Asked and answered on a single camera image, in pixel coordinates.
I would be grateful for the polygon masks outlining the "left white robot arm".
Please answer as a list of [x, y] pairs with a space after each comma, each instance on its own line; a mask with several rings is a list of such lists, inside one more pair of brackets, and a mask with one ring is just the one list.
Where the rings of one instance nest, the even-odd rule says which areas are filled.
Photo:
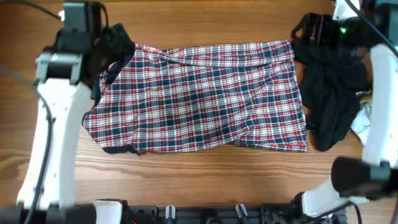
[[37, 57], [37, 124], [27, 175], [14, 208], [1, 210], [2, 223], [127, 223], [124, 200], [75, 202], [75, 159], [81, 119], [101, 73], [129, 60], [134, 42], [116, 24], [89, 33], [61, 29]]

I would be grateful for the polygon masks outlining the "plaid red navy shirt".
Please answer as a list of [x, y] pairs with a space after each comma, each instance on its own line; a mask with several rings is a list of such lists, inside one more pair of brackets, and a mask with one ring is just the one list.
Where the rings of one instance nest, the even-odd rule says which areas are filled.
[[160, 50], [138, 45], [82, 125], [109, 154], [234, 144], [307, 149], [290, 41]]

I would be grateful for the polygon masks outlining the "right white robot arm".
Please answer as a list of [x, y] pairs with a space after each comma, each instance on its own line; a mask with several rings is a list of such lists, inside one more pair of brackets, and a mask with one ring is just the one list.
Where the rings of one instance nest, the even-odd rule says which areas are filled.
[[359, 1], [337, 0], [332, 15], [306, 14], [296, 26], [301, 35], [291, 35], [304, 66], [299, 88], [307, 129], [319, 151], [358, 127], [360, 94], [371, 92], [361, 157], [337, 157], [328, 180], [296, 195], [293, 218], [318, 220], [397, 195], [397, 2], [374, 1], [373, 11], [371, 22]]

